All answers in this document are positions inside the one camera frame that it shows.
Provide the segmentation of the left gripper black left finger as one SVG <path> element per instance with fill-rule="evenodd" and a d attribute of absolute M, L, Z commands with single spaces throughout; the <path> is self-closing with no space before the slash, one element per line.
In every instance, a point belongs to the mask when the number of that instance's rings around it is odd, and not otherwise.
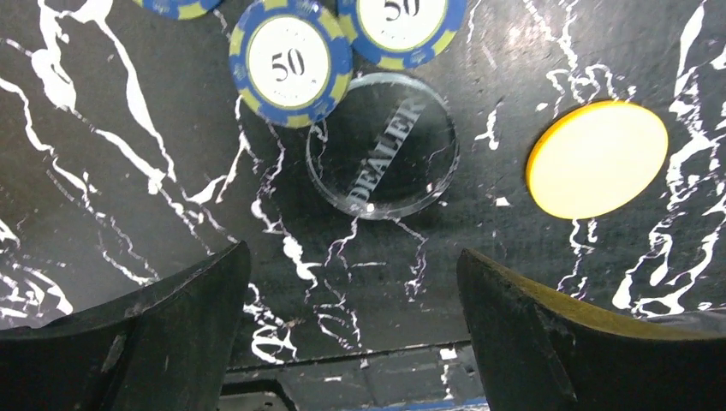
<path fill-rule="evenodd" d="M 113 301 L 2 331 L 2 409 L 215 409 L 250 274 L 240 242 Z"/>

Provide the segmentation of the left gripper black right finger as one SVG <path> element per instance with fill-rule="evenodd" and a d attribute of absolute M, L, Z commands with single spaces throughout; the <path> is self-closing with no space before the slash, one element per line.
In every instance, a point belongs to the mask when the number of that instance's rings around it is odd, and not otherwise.
<path fill-rule="evenodd" d="M 722 410 L 725 311 L 634 319 L 471 249 L 456 266 L 493 410 Z"/>

